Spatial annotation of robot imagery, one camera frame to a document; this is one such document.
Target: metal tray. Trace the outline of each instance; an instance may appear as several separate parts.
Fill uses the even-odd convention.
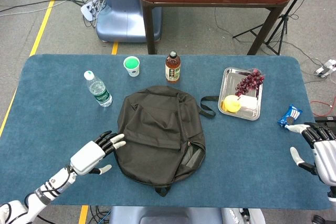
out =
[[[218,109],[221,111],[223,114],[226,115],[231,115],[235,116],[237,118],[243,118],[247,120],[257,120],[260,116],[260,107],[261,107],[261,95],[263,94],[262,88],[263,84],[259,86],[259,96],[257,98],[257,109],[255,110],[250,110],[246,108],[241,108],[238,112],[236,113],[231,113],[224,111],[221,108],[221,102],[224,100],[225,97],[227,97],[230,94],[235,94],[236,93],[236,86],[238,83],[241,82],[241,79],[246,77],[248,74],[251,72],[249,70],[243,70],[243,69],[238,69],[238,68],[226,68],[224,70],[223,74],[223,80],[222,80],[222,86],[221,86],[221,93],[219,95],[218,99]],[[256,97],[256,91],[255,90],[250,90],[246,95],[250,97]]]

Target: backpack strap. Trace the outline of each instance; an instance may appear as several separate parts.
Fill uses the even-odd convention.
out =
[[[161,196],[164,197],[167,195],[167,193],[169,192],[171,186],[167,186],[167,187],[155,187],[155,191]]]
[[[204,105],[202,102],[204,102],[204,101],[218,102],[218,99],[219,99],[219,96],[207,96],[207,97],[203,97],[201,99],[201,108],[203,110],[200,111],[200,114],[203,115],[203,116],[205,116],[206,118],[214,118],[215,115],[216,115],[216,112],[213,111],[211,108],[209,108],[207,105]]]

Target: paper cup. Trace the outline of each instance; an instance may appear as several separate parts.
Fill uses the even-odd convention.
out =
[[[129,65],[127,63],[129,60],[132,60],[132,59],[135,59],[138,62],[138,65],[134,68],[128,68],[127,66]],[[136,77],[140,73],[140,60],[135,56],[128,56],[126,59],[124,59],[124,67],[126,68],[128,74],[131,77]]]

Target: grapes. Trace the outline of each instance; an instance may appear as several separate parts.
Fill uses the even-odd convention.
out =
[[[264,82],[265,76],[261,75],[260,70],[253,69],[245,78],[242,78],[236,86],[236,96],[245,95],[250,90],[256,90],[256,97],[259,96],[259,86]]]

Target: tripod stand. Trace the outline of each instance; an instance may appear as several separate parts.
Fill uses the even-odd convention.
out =
[[[269,39],[267,40],[267,42],[264,41],[264,44],[269,48],[271,49],[275,54],[277,55],[280,55],[280,51],[281,51],[281,46],[282,46],[282,41],[284,39],[284,34],[286,32],[287,34],[287,26],[288,26],[288,19],[290,17],[289,13],[291,12],[291,10],[293,9],[293,7],[295,6],[296,2],[298,0],[294,0],[292,2],[292,4],[289,6],[288,10],[285,12],[285,14],[282,14],[279,16],[279,18],[281,19],[281,21],[279,22],[278,26],[275,28],[275,30],[273,31],[273,33],[271,34],[271,36],[269,37]],[[281,37],[280,37],[280,40],[279,40],[279,48],[278,48],[278,51],[275,51],[273,47],[271,47],[269,44],[271,43],[272,39],[274,38],[276,32],[279,30],[279,28],[281,27],[282,25],[282,30],[281,30]],[[235,36],[233,36],[232,38],[236,38],[236,37],[239,37],[240,35],[243,35],[243,34],[246,34],[248,32],[252,33],[254,36],[257,36],[257,34],[254,32],[255,29],[259,28],[263,26],[263,24],[259,25],[259,26],[256,26],[256,27],[253,27],[247,31],[244,31],[240,34],[237,34]]]

